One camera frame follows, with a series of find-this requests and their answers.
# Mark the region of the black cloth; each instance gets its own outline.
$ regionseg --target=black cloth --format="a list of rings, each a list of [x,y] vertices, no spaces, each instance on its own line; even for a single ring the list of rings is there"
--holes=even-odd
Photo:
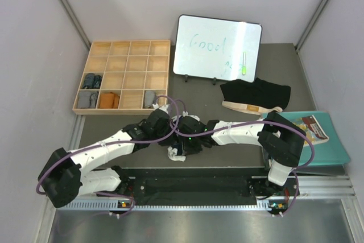
[[[291,87],[277,85],[256,78],[253,83],[237,79],[220,85],[224,100],[239,104],[285,109],[291,97]]]
[[[95,75],[95,78],[94,78],[93,83],[92,83],[92,88],[93,89],[100,89],[101,81],[102,81],[102,76],[101,75]]]
[[[93,73],[87,73],[86,76],[85,76],[84,83],[82,85],[82,89],[90,89],[90,88],[92,88],[94,79],[95,79],[95,74],[93,74]]]

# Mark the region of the magazine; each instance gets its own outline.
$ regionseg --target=magazine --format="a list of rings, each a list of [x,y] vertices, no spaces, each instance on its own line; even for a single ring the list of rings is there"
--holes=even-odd
[[[329,140],[329,137],[325,134],[314,115],[294,119],[291,122],[306,132],[307,138],[313,145],[318,145]]]

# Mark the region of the dark gray mat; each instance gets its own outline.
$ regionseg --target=dark gray mat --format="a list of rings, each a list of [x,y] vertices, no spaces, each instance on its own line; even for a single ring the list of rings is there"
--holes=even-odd
[[[303,74],[300,60],[293,44],[262,44],[260,46],[257,77],[276,84],[291,86],[291,100],[285,111],[314,110],[314,104]],[[172,62],[169,74],[169,95],[182,99],[189,114],[208,120],[253,121],[259,116],[236,112],[221,106],[223,96],[218,81],[175,75]],[[80,147],[102,140],[130,123],[139,122],[145,116],[87,116]],[[261,148],[252,145],[226,145],[204,149],[190,155],[185,162],[173,162],[167,157],[167,148],[151,145],[134,154],[120,157],[107,164],[130,168],[159,167],[260,167],[263,166]]]

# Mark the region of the teal folder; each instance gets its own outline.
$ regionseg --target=teal folder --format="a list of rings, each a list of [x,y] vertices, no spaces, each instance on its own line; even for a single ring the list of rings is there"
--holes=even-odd
[[[324,132],[329,136],[327,142],[314,145],[315,157],[309,166],[342,165],[350,162],[350,157],[336,134],[329,113],[323,111],[302,111],[281,112],[279,114],[290,121],[300,117],[314,115]],[[306,163],[310,156],[310,147],[304,147],[300,158],[300,165]]]

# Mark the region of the wooden tray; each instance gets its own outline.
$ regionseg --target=wooden tray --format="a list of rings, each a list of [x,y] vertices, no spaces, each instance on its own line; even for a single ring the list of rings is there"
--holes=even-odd
[[[168,94],[169,55],[171,41],[117,41],[93,42],[78,86],[73,111],[80,115],[149,114],[153,109],[143,108],[144,93],[153,90],[157,95]],[[100,89],[82,89],[88,73],[102,76]],[[78,93],[99,91],[96,108],[77,108]],[[100,109],[100,95],[113,92],[120,96],[116,109]],[[159,105],[167,102],[165,98]]]

